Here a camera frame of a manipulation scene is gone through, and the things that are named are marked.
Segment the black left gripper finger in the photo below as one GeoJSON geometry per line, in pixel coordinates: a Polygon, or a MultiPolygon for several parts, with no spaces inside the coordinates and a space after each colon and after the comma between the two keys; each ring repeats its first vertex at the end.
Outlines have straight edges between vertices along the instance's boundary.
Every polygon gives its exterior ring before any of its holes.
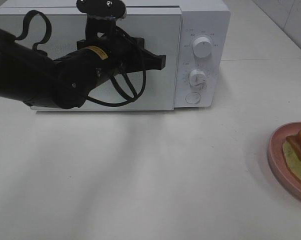
{"type": "Polygon", "coordinates": [[[131,58],[130,71],[142,72],[143,69],[163,70],[166,66],[166,55],[155,55],[145,49],[145,39],[141,37],[133,37],[134,43],[137,44],[139,51],[134,48],[133,57],[131,58]]]}
{"type": "Polygon", "coordinates": [[[105,19],[126,17],[126,5],[121,0],[77,0],[77,9],[84,14],[105,19]]]}

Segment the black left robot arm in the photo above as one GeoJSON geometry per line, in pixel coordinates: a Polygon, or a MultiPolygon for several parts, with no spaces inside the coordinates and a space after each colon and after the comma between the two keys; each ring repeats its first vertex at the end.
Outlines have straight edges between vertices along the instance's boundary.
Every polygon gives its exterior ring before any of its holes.
{"type": "Polygon", "coordinates": [[[76,7],[86,14],[85,39],[76,43],[76,51],[57,59],[40,50],[38,42],[31,48],[20,45],[35,16],[46,25],[40,43],[50,40],[52,24],[41,11],[30,10],[24,16],[19,36],[0,28],[0,97],[29,107],[69,110],[87,101],[121,107],[142,96],[128,75],[162,70],[166,56],[146,50],[143,38],[117,26],[117,20],[126,16],[124,2],[79,0],[76,7]]]}

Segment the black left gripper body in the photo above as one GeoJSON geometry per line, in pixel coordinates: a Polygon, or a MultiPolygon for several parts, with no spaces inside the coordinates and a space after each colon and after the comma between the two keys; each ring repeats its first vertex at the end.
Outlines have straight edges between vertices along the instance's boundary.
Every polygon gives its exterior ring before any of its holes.
{"type": "Polygon", "coordinates": [[[132,37],[115,20],[87,17],[85,39],[77,42],[76,75],[111,78],[141,72],[146,77],[145,39],[132,37]]]}

